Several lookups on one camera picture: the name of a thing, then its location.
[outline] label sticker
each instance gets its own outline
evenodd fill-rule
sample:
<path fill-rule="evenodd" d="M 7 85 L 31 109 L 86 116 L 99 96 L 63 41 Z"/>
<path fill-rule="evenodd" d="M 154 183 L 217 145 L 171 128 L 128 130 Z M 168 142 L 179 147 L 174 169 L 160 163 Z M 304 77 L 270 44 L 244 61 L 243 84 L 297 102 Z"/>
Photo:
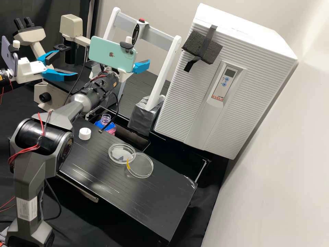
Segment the label sticker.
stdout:
<path fill-rule="evenodd" d="M 16 197 L 17 217 L 31 221 L 38 215 L 37 197 L 30 201 Z"/>

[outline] white machine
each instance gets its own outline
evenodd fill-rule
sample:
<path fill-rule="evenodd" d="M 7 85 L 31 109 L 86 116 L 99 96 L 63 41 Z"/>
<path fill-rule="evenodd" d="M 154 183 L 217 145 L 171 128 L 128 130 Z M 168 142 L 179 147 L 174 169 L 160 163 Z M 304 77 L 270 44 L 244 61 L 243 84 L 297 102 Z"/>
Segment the white machine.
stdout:
<path fill-rule="evenodd" d="M 190 28 L 223 46 L 211 65 L 183 51 L 154 130 L 234 159 L 298 62 L 275 31 L 200 4 Z"/>

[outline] black cable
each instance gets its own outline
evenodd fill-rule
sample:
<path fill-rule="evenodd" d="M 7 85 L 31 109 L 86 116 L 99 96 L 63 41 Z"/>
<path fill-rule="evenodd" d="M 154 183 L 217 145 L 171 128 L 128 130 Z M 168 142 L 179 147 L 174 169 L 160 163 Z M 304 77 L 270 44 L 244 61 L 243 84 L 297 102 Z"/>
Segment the black cable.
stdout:
<path fill-rule="evenodd" d="M 52 218 L 45 219 L 45 221 L 48 221 L 48 220 L 54 220 L 54 219 L 57 219 L 57 218 L 61 215 L 61 213 L 62 213 L 62 206 L 61 206 L 61 204 L 60 204 L 60 202 L 59 202 L 59 200 L 58 200 L 58 198 L 57 198 L 55 192 L 53 191 L 52 187 L 51 187 L 50 184 L 48 183 L 47 179 L 45 179 L 45 182 L 46 182 L 46 185 L 48 186 L 48 188 L 50 189 L 52 195 L 55 197 L 55 200 L 56 200 L 56 202 L 57 202 L 57 204 L 58 204 L 58 207 L 59 207 L 58 215 L 55 216 L 55 217 L 52 217 Z"/>
<path fill-rule="evenodd" d="M 52 113 L 52 110 L 48 112 L 48 117 L 47 117 L 47 120 L 45 122 L 45 128 L 44 128 L 44 136 L 46 136 L 47 123 L 49 121 L 49 118 L 50 118 L 51 113 Z"/>
<path fill-rule="evenodd" d="M 71 92 L 73 91 L 73 89 L 75 88 L 76 84 L 77 84 L 78 81 L 80 80 L 80 77 L 81 77 L 81 75 L 82 75 L 82 71 L 83 71 L 83 69 L 84 69 L 84 67 L 85 67 L 85 64 L 86 64 L 86 60 L 88 59 L 88 53 L 89 53 L 89 46 L 86 46 L 86 47 L 85 47 L 85 57 L 84 57 L 84 60 L 83 60 L 82 69 L 81 69 L 80 74 L 79 74 L 78 78 L 76 79 L 75 83 L 73 84 L 73 86 L 71 87 L 70 91 L 68 92 L 68 95 L 66 96 L 66 99 L 65 99 L 63 105 L 66 104 L 66 101 L 68 100 L 68 98 L 69 98 Z"/>
<path fill-rule="evenodd" d="M 67 235 L 65 235 L 59 228 L 57 228 L 55 225 L 48 222 L 48 225 L 50 225 L 56 232 L 58 232 L 60 235 L 62 235 L 64 238 L 66 238 L 67 242 L 70 244 L 70 246 L 78 246 L 76 245 L 71 238 L 69 238 Z"/>
<path fill-rule="evenodd" d="M 99 72 L 99 73 L 98 73 L 98 76 L 102 75 L 103 73 L 106 73 L 106 74 L 108 74 L 108 72 L 107 72 L 107 71 L 101 71 L 101 72 Z"/>
<path fill-rule="evenodd" d="M 118 116 L 119 114 L 119 101 L 118 101 L 118 97 L 115 93 L 111 92 L 110 94 L 114 94 L 115 96 L 115 100 L 117 101 L 117 112 L 115 113 L 115 116 L 114 118 L 111 119 L 111 121 L 109 121 L 101 130 L 99 130 L 98 132 L 99 133 L 103 133 L 103 131 L 116 119 L 116 117 Z"/>

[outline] petri dish lid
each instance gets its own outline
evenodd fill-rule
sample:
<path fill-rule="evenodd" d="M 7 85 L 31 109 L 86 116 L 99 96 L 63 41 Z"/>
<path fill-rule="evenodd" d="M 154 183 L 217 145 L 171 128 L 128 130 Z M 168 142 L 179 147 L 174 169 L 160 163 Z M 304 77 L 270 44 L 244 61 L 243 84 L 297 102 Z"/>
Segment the petri dish lid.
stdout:
<path fill-rule="evenodd" d="M 115 143 L 109 148 L 110 159 L 117 164 L 125 165 L 132 162 L 135 149 L 127 143 Z"/>
<path fill-rule="evenodd" d="M 144 153 L 133 153 L 126 165 L 128 171 L 137 178 L 147 178 L 153 172 L 153 162 Z"/>

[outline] control panel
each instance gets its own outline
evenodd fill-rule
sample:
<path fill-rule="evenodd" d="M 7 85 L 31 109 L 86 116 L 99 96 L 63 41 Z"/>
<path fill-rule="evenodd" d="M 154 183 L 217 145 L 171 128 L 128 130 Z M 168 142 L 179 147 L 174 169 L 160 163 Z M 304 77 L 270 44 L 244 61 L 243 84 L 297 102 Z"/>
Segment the control panel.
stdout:
<path fill-rule="evenodd" d="M 231 66 L 226 66 L 224 72 L 221 77 L 219 77 L 219 81 L 217 82 L 217 87 L 212 93 L 212 98 L 218 101 L 223 101 L 230 86 L 232 85 L 234 78 L 238 73 L 238 69 L 233 68 Z"/>

